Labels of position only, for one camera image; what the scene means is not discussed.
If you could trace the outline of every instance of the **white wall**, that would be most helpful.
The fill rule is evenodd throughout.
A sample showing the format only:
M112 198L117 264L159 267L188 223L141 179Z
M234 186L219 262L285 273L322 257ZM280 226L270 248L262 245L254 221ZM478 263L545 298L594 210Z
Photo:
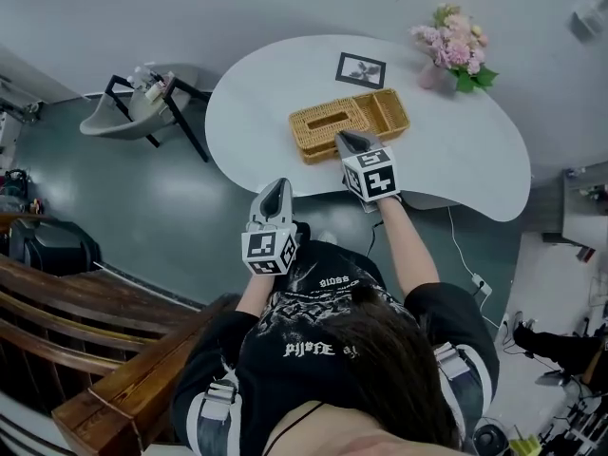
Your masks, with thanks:
M491 95L519 127L537 179L608 159L608 38L567 28L578 0L0 0L0 39L81 93L145 61L184 61L212 86L247 53L316 33L407 43L440 2L457 2L491 40Z

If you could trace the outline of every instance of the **person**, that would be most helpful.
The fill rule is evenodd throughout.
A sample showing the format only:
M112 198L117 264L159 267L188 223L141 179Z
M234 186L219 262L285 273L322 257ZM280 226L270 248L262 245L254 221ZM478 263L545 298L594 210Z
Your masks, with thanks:
M300 246L288 274L253 276L236 310L210 323L175 390L172 421L196 454L463 447L497 386L492 338L473 296L440 281L400 200L377 205L405 301L370 259L317 240Z
M516 312L513 342L517 346L530 355L549 358L560 365L566 375L583 375L581 382L592 392L608 391L608 338L603 334L564 336L534 332L534 322L534 319L523 321L522 312Z

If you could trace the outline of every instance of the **chair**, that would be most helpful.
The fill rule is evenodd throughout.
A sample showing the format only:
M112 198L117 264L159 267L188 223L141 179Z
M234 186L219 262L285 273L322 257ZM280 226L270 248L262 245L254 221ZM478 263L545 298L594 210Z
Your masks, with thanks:
M201 158L208 162L207 153L181 114L192 97L208 102L208 96L195 88L199 76L197 69L189 65L153 65L150 69L160 75L166 75L169 71L175 74L161 98L150 103L142 92L133 89L127 106L113 87L115 84L132 86L125 78L114 75L95 112L80 124L80 131L85 135L109 139L137 140L146 137L155 147L159 147L152 133L177 122Z

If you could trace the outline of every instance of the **black frame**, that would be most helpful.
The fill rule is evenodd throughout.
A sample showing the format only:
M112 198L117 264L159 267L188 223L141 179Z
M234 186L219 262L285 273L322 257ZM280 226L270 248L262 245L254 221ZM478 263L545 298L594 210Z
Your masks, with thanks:
M370 63L373 65L380 66L380 83L372 83L370 81L358 80L356 78L351 78L350 76L344 76L342 74L342 69L344 67L344 61L346 58L356 59L358 61L363 61L364 63ZM356 54L349 54L348 52L342 52L340 54L340 61L338 63L338 70L335 73L336 81L343 81L344 83L350 83L351 85L359 85L364 87L370 87L372 89L382 89L384 87L384 75L387 71L387 63L383 63L382 61L377 61L375 59L371 59L365 56L357 56Z
M110 79L109 83L107 84L107 86L105 87L105 94L108 95L109 97L111 97L112 100L114 100L114 103L116 104L118 109L122 111L123 115L125 115L125 117L130 122L133 122L133 120L129 116L128 108L121 101L121 99L118 97L116 92L114 92L114 90L113 90L114 85L117 83L119 85L127 86L127 87L130 87L131 89L133 89L133 86L125 78L114 74L112 76L112 78ZM186 137L188 138L188 140L190 141L192 146L199 153L200 158L203 159L204 162L209 162L209 156L207 155L205 150L202 148L202 145L200 145L200 142L197 140L194 133L192 132L190 125L188 125L188 122L183 118L183 115L181 114L180 110L178 109L178 106L173 101L172 95L173 95L173 91L175 91L176 88L181 89L182 91L185 91L192 98L198 98L199 100L202 100L207 104L209 104L210 96L208 96L204 92L196 89L195 87L190 86L189 84L185 83L184 81L182 81L181 79L176 78L176 77L171 79L171 81L167 85L167 88L162 93L162 100L169 107L169 109L171 110L171 113L173 113L175 121L181 127L181 130L183 130L183 133L186 134ZM146 135L146 138L155 147L158 148L160 146L159 142L152 135Z

